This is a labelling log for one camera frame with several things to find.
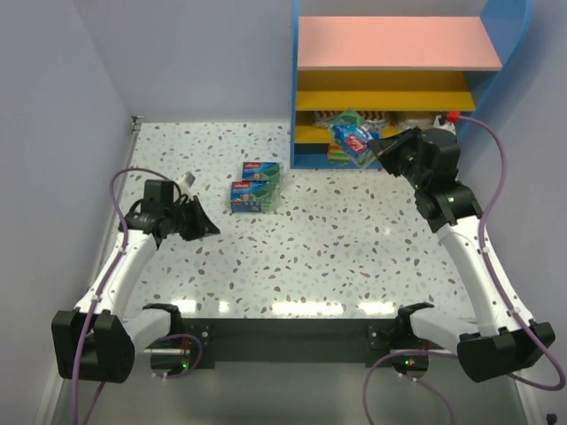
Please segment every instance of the box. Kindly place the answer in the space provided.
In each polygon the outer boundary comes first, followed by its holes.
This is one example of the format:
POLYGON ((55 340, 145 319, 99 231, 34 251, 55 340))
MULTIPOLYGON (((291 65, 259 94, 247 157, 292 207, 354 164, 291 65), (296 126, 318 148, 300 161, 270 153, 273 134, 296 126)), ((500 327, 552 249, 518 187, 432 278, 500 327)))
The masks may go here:
POLYGON ((234 213, 267 213, 276 199, 276 182, 232 182, 230 210, 234 213))
POLYGON ((244 162, 242 180, 279 182, 280 165, 277 162, 244 162))
POLYGON ((338 115, 331 122, 329 132, 333 141, 360 168, 376 160, 368 143, 381 136, 356 111, 347 110, 338 115))

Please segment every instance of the speckled white floor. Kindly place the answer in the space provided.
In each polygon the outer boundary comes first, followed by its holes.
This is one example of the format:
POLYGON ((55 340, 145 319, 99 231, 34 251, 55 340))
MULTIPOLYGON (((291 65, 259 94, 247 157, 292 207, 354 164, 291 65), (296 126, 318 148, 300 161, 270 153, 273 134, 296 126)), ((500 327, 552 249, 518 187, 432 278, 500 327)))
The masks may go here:
MULTIPOLYGON (((283 123, 143 124, 133 166, 194 190, 221 235, 186 243, 169 237, 143 272, 128 305, 178 304, 184 316, 393 317, 422 301, 474 317, 447 252, 418 215, 405 180, 377 171, 289 170, 271 214, 230 214, 229 183, 244 160, 289 165, 283 123)), ((128 177, 122 207, 142 196, 128 177)))

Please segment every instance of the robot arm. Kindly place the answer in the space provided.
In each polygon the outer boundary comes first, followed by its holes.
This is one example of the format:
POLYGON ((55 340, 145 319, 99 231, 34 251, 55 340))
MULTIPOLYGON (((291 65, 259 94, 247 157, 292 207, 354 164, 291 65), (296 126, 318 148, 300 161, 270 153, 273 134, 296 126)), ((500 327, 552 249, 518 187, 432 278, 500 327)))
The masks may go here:
POLYGON ((99 283, 121 250, 124 234, 118 235, 110 259, 73 311, 57 312, 51 332, 59 374, 72 377, 79 335, 93 298, 98 303, 82 350, 82 380, 122 383, 134 364, 134 357, 165 335, 182 333, 181 315, 173 305, 147 305, 135 318, 122 323, 126 305, 146 264, 163 239, 178 234, 186 241, 218 235, 219 229, 207 218, 197 197, 181 196, 174 201, 173 182, 148 180, 144 198, 126 214, 128 246, 113 269, 100 296, 99 283))
MULTIPOLYGON (((482 210, 472 190, 456 180, 460 148, 451 131, 413 128, 369 144, 388 174, 404 176, 416 190, 416 207, 431 231, 449 252, 469 294, 476 322, 438 313, 432 305, 400 309, 390 335, 413 336, 438 344, 456 354, 465 373, 483 382, 530 367, 542 352, 508 311, 482 258, 478 226, 482 210)), ((540 341, 549 347, 555 334, 548 323, 537 323, 512 288, 489 238, 485 249, 502 286, 514 300, 514 311, 530 324, 540 341)))

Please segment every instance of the cable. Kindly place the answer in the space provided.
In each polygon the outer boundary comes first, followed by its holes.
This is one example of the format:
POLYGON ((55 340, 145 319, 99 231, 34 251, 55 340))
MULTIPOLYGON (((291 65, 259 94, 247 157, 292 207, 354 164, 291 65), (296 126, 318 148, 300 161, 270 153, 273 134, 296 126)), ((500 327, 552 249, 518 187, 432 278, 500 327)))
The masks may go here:
POLYGON ((92 411, 95 410, 95 405, 97 404, 98 398, 100 397, 100 393, 103 392, 105 383, 106 382, 101 382, 97 386, 97 390, 95 391, 95 394, 92 396, 92 401, 90 402, 89 410, 85 414, 85 417, 82 418, 82 425, 87 425, 87 423, 89 423, 90 416, 92 415, 92 411))
MULTIPOLYGON (((118 253, 116 254, 116 257, 114 257, 113 262, 111 263, 111 265, 106 270, 105 275, 103 276, 102 280, 100 281, 100 284, 98 285, 98 287, 95 291, 95 296, 93 297, 93 300, 90 303, 90 308, 89 308, 89 311, 87 312, 87 317, 85 318, 85 322, 82 325, 81 334, 79 335, 79 342, 77 344, 77 349, 76 349, 75 355, 74 355, 73 375, 72 375, 72 380, 71 380, 71 417, 72 417, 72 424, 73 425, 79 424, 79 369, 81 367, 82 350, 83 350, 84 345, 85 345, 85 339, 87 338, 87 333, 89 332, 90 322, 92 321, 92 316, 94 315, 95 309, 97 308, 98 299, 99 299, 100 295, 103 293, 103 290, 105 289, 106 284, 108 283, 108 279, 113 274, 114 269, 118 266, 118 263, 120 262, 122 256, 126 254, 126 248, 128 247, 128 224, 126 222, 126 218, 124 217, 124 213, 120 209, 120 205, 118 204, 118 200, 116 199, 116 195, 114 194, 114 183, 116 182, 116 180, 121 175, 123 175, 124 173, 130 173, 130 172, 149 173, 149 174, 156 175, 163 180, 169 181, 169 179, 161 173, 158 173, 156 171, 152 171, 148 168, 140 168, 140 167, 135 167, 135 166, 120 170, 118 173, 113 175, 112 179, 110 180, 108 192, 109 192, 109 195, 110 195, 110 200, 111 200, 113 207, 114 207, 114 211, 118 214, 118 218, 120 219, 120 224, 122 225, 122 231, 123 231, 124 236, 122 238, 122 244, 120 246, 120 251, 118 251, 118 253)), ((179 198, 181 198, 181 195, 182 195, 181 188, 179 187, 179 185, 177 183, 175 184, 175 186, 179 190, 179 198)))
POLYGON ((183 205, 183 204, 187 204, 188 202, 189 202, 189 196, 183 193, 180 197, 177 198, 175 204, 183 205))
MULTIPOLYGON (((203 358, 203 344, 199 341, 198 338, 194 337, 193 335, 189 335, 189 334, 171 335, 171 336, 166 336, 164 338, 161 338, 160 340, 158 340, 158 342, 170 341, 170 340, 173 340, 173 339, 180 339, 180 338, 183 338, 183 341, 191 340, 191 341, 195 342, 195 344, 198 347, 197 358, 195 359, 195 361, 193 362, 191 367, 184 370, 179 375, 172 375, 172 376, 167 375, 166 379, 174 379, 174 378, 181 378, 183 376, 187 376, 198 366, 201 359, 203 358)), ((97 390, 95 391, 95 394, 92 398, 92 401, 90 402, 89 410, 87 411, 87 413, 85 414, 85 416, 82 420, 82 425, 87 425, 87 423, 89 422, 90 416, 92 415, 93 410, 95 410, 95 405, 97 404, 98 398, 100 397, 100 393, 103 391, 104 387, 105 387, 105 382, 101 382, 98 385, 97 390)))
MULTIPOLYGON (((494 286, 496 287, 496 289, 500 293, 502 299, 504 300, 504 303, 506 304, 506 307, 511 312, 513 312, 514 311, 514 303, 512 302, 512 300, 510 299, 510 297, 506 293, 506 290, 502 287, 502 283, 500 282, 500 279, 498 278, 498 274, 496 273, 496 270, 494 269, 494 265, 493 265, 492 260, 490 259, 490 255, 489 255, 488 251, 485 249, 486 248, 486 242, 485 242, 486 222, 488 220, 488 215, 492 211, 494 205, 496 204, 496 201, 498 201, 498 199, 499 199, 499 197, 502 193, 502 190, 504 189, 504 183, 506 182, 506 177, 508 175, 508 161, 507 161, 507 158, 506 158, 506 150, 504 149, 504 143, 500 139, 500 137, 483 121, 476 120, 474 118, 466 117, 466 116, 461 116, 459 118, 460 118, 460 120, 471 122, 473 124, 476 124, 477 126, 482 127, 484 130, 486 130, 493 137, 494 141, 496 142, 496 146, 498 147, 498 151, 500 152, 500 158, 501 158, 500 181, 498 183, 498 188, 494 192, 493 197, 491 198, 490 202, 486 206, 485 213, 482 214, 482 217, 480 219, 480 224, 478 225, 478 241, 479 241, 479 244, 480 244, 480 250, 482 252, 482 257, 485 261, 486 268, 488 269, 488 273, 493 279, 494 286)), ((545 356, 549 359, 551 364, 554 366, 555 370, 559 374, 559 383, 557 385, 546 385, 546 384, 542 384, 542 383, 528 381, 527 379, 524 379, 523 377, 517 376, 517 375, 509 375, 509 376, 511 378, 521 382, 521 383, 525 383, 527 385, 530 385, 530 386, 535 387, 535 388, 540 389, 540 390, 547 390, 547 391, 562 390, 565 387, 566 380, 565 380, 565 373, 563 371, 563 368, 561 367, 561 364, 559 363, 559 360, 549 351, 549 349, 533 333, 533 331, 530 329, 529 325, 524 321, 524 319, 522 319, 522 317, 520 317, 520 315, 518 313, 512 313, 512 316, 514 317, 514 319, 516 319, 517 323, 520 325, 520 327, 522 327, 522 329, 528 335, 528 337, 531 338, 531 340, 536 344, 536 346, 541 350, 541 352, 543 352, 543 354, 545 354, 545 356)))
MULTIPOLYGON (((369 382, 370 382, 370 378, 372 377, 372 374, 382 363, 390 359, 395 359, 396 357, 406 357, 406 356, 435 356, 435 357, 442 357, 445 359, 457 358, 456 356, 454 356, 454 354, 449 354, 445 352, 428 352, 426 350, 407 350, 405 352, 392 352, 390 354, 385 355, 379 361, 374 363, 374 365, 372 365, 372 367, 366 374, 366 378, 364 379, 364 385, 362 386, 362 405, 364 406, 364 414, 366 414, 366 419, 369 421, 370 425, 376 425, 376 423, 372 419, 372 416, 370 415, 369 404, 368 404, 369 382)), ((454 414, 453 407, 451 407, 451 405, 449 404, 449 400, 447 400, 445 396, 441 394, 441 392, 437 388, 435 388, 433 385, 423 380, 414 380, 414 378, 412 378, 411 376, 402 375, 402 377, 409 379, 410 381, 413 381, 415 383, 419 383, 423 387, 437 394, 439 398, 441 398, 441 401, 443 401, 443 404, 447 407, 447 410, 449 411, 449 416, 451 418, 451 425, 455 425, 457 423, 456 415, 454 414)))
POLYGON ((183 192, 181 191, 181 186, 179 186, 179 183, 171 180, 171 179, 164 179, 167 180, 168 182, 173 182, 175 188, 177 189, 177 200, 179 200, 182 196, 183 196, 183 192))

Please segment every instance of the packaged item on shelf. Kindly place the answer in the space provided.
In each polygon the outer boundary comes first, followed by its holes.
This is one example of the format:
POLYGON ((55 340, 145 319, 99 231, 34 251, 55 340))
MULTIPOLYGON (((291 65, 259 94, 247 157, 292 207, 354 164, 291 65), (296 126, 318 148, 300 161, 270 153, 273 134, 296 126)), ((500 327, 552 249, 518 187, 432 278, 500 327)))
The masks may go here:
MULTIPOLYGON (((332 121, 340 114, 340 111, 314 111, 311 114, 313 125, 328 128, 332 121)), ((370 129, 380 131, 389 125, 389 117, 386 112, 359 111, 358 114, 367 122, 370 129)))
POLYGON ((440 114, 435 117, 435 123, 433 124, 435 128, 441 128, 443 130, 450 131, 454 135, 457 135, 457 128, 454 123, 447 119, 447 116, 440 114))
POLYGON ((346 165, 351 163, 351 159, 342 149, 335 144, 330 144, 327 149, 327 159, 329 162, 338 165, 346 165))
POLYGON ((338 115, 329 131, 334 142, 357 166, 366 168, 376 160, 368 142, 381 136, 370 130, 366 120, 356 111, 348 110, 338 115))
POLYGON ((415 127, 427 130, 433 127, 436 115, 435 112, 396 112, 394 115, 396 128, 400 132, 415 127))
POLYGON ((267 213, 279 198, 276 182, 245 181, 230 185, 230 210, 234 213, 267 213))
POLYGON ((280 182, 280 164, 278 162, 244 162, 242 180, 280 182))

